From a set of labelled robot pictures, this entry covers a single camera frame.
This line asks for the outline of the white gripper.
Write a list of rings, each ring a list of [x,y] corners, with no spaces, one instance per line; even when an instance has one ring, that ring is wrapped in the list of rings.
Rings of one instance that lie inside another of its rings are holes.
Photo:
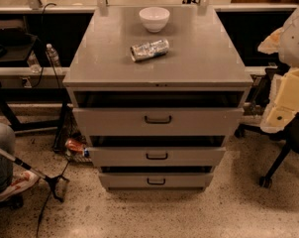
[[[273,77],[269,103],[259,128],[266,133],[282,131],[299,112],[299,68],[291,68],[284,75]]]

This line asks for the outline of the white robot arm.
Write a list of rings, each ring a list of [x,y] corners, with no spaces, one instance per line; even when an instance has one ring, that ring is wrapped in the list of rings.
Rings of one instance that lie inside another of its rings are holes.
[[[266,133],[276,133],[299,112],[299,5],[283,26],[266,37],[257,50],[268,55],[278,53],[279,60],[290,66],[284,75],[273,77],[269,103],[259,125]]]

